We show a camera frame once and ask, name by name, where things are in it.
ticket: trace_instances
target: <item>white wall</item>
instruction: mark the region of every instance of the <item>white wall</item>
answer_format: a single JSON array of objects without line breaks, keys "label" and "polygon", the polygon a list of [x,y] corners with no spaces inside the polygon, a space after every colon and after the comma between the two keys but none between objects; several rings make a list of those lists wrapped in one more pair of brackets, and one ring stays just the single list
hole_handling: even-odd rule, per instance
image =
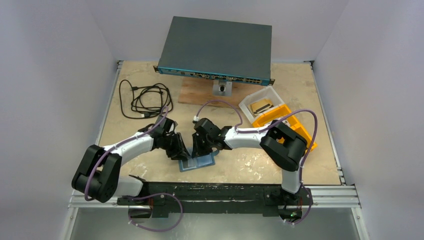
[{"label": "white wall", "polygon": [[424,3],[351,0],[314,64],[371,239],[422,239]]},{"label": "white wall", "polygon": [[87,0],[119,60],[158,60],[173,16],[272,25],[272,60],[314,60],[348,0]]},{"label": "white wall", "polygon": [[83,0],[0,7],[0,239],[58,239],[115,61]]}]

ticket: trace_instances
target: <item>wooden table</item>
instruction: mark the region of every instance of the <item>wooden table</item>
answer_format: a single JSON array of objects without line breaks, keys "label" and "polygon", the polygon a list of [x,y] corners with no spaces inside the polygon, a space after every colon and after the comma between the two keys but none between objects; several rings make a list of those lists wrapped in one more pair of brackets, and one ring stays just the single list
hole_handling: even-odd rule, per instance
[{"label": "wooden table", "polygon": [[[193,144],[193,116],[200,106],[178,103],[182,77],[158,74],[153,65],[157,62],[125,61],[115,87],[109,112],[100,139],[100,146],[117,143],[138,129],[153,123],[156,118],[134,120],[121,114],[118,86],[123,79],[129,80],[133,86],[150,86],[155,83],[165,84],[171,93],[174,110],[168,117],[177,121],[177,132],[182,134],[186,147]],[[323,112],[314,83],[311,68],[308,64],[273,63],[271,78],[275,79],[273,88],[283,101],[294,111],[308,108],[318,116],[318,132],[315,142],[317,148],[309,154],[303,170],[304,183],[307,185],[340,185],[332,145],[328,136]],[[127,84],[122,85],[122,100],[127,115],[137,116],[130,111],[132,94]],[[157,93],[146,94],[143,102],[158,106]],[[314,119],[309,113],[296,115],[300,122],[312,135]],[[235,125],[239,122],[237,114],[231,108],[206,106],[200,117],[209,118],[218,127]],[[243,115],[241,127],[251,127]],[[155,149],[131,160],[121,168],[120,174],[140,176],[148,181],[159,182],[202,182],[202,183],[263,183],[278,184],[282,181],[281,170],[262,149],[238,148],[223,150],[215,157],[215,165],[191,171],[180,172],[178,161],[167,158],[162,149]]]}]

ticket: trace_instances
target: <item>yellow plastic bin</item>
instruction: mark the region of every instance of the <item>yellow plastic bin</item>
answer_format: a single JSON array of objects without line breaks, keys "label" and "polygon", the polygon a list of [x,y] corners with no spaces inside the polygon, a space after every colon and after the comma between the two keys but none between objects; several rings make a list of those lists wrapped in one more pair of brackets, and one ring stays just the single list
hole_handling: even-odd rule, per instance
[{"label": "yellow plastic bin", "polygon": [[[270,99],[274,107],[255,117],[249,110],[249,106],[250,104],[260,101],[262,99]],[[240,107],[241,111],[244,113],[246,118],[249,120],[249,122],[252,124],[252,126],[255,128],[263,127],[266,124],[270,123],[272,120],[282,118],[292,112],[290,108],[281,99],[281,97],[277,94],[277,92],[273,89],[272,86],[267,86],[264,89],[261,89],[246,96],[238,106]],[[293,129],[296,133],[304,137],[307,141],[307,146],[309,147],[309,144],[311,144],[312,137],[308,133],[308,131],[306,131],[306,128],[301,124],[298,118],[293,115],[289,117],[287,119],[287,122],[285,123],[290,126],[290,128]],[[314,142],[311,151],[314,150],[316,147],[317,143]]]}]

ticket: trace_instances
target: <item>dark gray metal panel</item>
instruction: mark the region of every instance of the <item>dark gray metal panel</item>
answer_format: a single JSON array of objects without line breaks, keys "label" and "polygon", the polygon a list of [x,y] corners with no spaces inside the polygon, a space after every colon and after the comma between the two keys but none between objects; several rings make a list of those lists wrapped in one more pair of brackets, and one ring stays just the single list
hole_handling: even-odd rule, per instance
[{"label": "dark gray metal panel", "polygon": [[271,78],[272,26],[174,16],[158,67]]},{"label": "dark gray metal panel", "polygon": [[[149,232],[128,224],[126,208],[80,208],[72,240],[184,239],[184,240],[357,240],[359,239],[350,208],[314,208],[295,227],[279,217],[260,214],[185,214],[181,223],[167,232]],[[166,228],[178,214],[169,218],[148,219],[144,226]]]}]

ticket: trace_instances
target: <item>coiled black cable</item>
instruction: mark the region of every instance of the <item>coiled black cable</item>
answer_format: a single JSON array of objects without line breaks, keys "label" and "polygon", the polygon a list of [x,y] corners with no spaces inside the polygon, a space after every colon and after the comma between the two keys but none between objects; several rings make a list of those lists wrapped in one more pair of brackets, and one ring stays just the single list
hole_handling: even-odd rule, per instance
[{"label": "coiled black cable", "polygon": [[[131,101],[131,111],[139,113],[141,116],[128,116],[124,113],[122,106],[122,95],[121,95],[121,86],[123,82],[127,82],[131,87],[132,92],[132,101]],[[135,91],[142,89],[141,92],[136,97]],[[161,114],[161,110],[164,106],[168,106],[168,112],[171,112],[174,109],[174,104],[172,102],[170,90],[163,83],[156,83],[151,86],[133,86],[130,81],[124,79],[119,83],[119,105],[120,111],[124,117],[127,119],[150,119],[157,117]],[[160,106],[144,106],[142,102],[142,96],[146,93],[158,93],[160,94]]]}]

